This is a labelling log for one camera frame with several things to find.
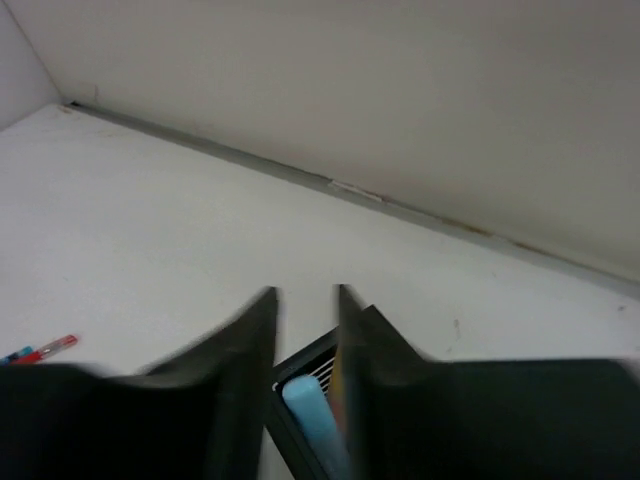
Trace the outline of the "red grip gel pen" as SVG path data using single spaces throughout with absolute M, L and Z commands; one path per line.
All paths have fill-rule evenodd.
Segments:
M 15 361 L 16 364 L 35 364 L 41 362 L 53 355 L 56 355 L 64 350 L 67 350 L 78 343 L 78 338 L 75 335 L 67 335 L 59 338 L 41 348 L 34 350 L 33 352 L 20 357 Z

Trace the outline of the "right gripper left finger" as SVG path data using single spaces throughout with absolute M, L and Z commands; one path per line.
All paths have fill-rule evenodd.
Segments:
M 135 375 L 85 364 L 1 370 L 5 479 L 253 479 L 273 383 L 279 293 Z

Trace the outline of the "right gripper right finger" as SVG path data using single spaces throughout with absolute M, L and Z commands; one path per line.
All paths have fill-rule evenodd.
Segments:
M 613 359 L 443 361 L 336 289 L 358 479 L 635 479 L 639 373 Z

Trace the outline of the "teal blue pen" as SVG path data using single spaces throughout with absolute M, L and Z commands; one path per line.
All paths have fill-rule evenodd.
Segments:
M 3 356 L 0 358 L 0 365 L 4 366 L 4 365 L 10 365 L 14 362 L 16 362 L 17 360 L 31 354 L 33 352 L 33 348 L 30 346 L 26 346 L 23 347 L 9 355 Z

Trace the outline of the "blue highlighter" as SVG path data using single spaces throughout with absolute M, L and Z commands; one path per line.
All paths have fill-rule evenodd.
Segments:
M 296 377 L 284 385 L 282 398 L 328 478 L 350 479 L 345 440 L 319 381 L 311 375 Z

